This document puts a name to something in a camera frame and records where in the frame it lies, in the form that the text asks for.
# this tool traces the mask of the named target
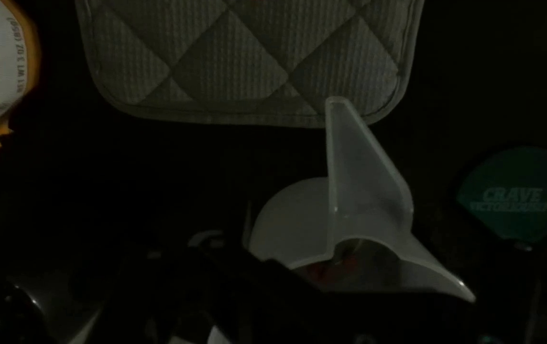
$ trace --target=oven mitt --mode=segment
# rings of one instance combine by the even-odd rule
[[[423,0],[77,0],[86,59],[119,111],[323,128],[329,95],[367,124],[402,99]]]

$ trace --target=dark background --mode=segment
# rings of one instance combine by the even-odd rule
[[[325,176],[320,130],[117,113],[88,76],[73,4],[19,4],[39,25],[44,67],[0,151],[0,248],[33,241],[35,227],[81,227],[107,244],[144,239],[165,227],[161,214],[239,237],[249,202],[258,208],[293,181]],[[454,193],[490,153],[547,149],[547,0],[427,0],[408,95],[373,132],[413,189],[415,233],[478,286],[490,237]]]

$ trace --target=gray quilted fabric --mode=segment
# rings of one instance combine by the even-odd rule
[[[329,95],[367,122],[402,99],[423,0],[77,0],[117,109],[203,124],[323,126]]]

